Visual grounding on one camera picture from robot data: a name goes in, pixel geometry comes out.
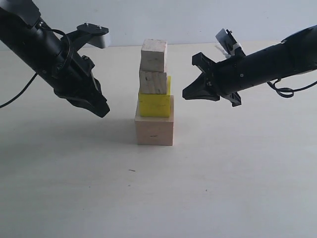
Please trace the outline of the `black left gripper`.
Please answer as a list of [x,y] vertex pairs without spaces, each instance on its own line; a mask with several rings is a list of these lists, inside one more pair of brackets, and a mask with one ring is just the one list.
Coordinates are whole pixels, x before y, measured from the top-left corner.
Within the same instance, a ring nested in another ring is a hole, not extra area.
[[59,98],[100,118],[110,112],[92,60],[78,54],[66,33],[50,28],[37,7],[1,7],[0,40]]

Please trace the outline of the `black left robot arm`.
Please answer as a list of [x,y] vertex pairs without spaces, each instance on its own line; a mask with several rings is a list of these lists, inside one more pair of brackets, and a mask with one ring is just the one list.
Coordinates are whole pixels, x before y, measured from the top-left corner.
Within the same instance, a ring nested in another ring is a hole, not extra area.
[[40,76],[61,99],[103,118],[110,108],[100,82],[93,76],[95,64],[78,51],[89,44],[105,48],[109,29],[91,23],[64,33],[42,19],[31,0],[0,2],[0,40]]

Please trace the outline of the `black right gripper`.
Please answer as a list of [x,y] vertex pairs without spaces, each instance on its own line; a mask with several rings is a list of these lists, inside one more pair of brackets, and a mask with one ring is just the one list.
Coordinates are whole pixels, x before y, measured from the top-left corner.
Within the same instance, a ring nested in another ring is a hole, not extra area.
[[241,105],[238,92],[272,80],[314,71],[317,68],[317,28],[311,26],[280,43],[246,55],[214,62],[202,53],[192,57],[199,77],[182,91],[185,100],[229,100]]

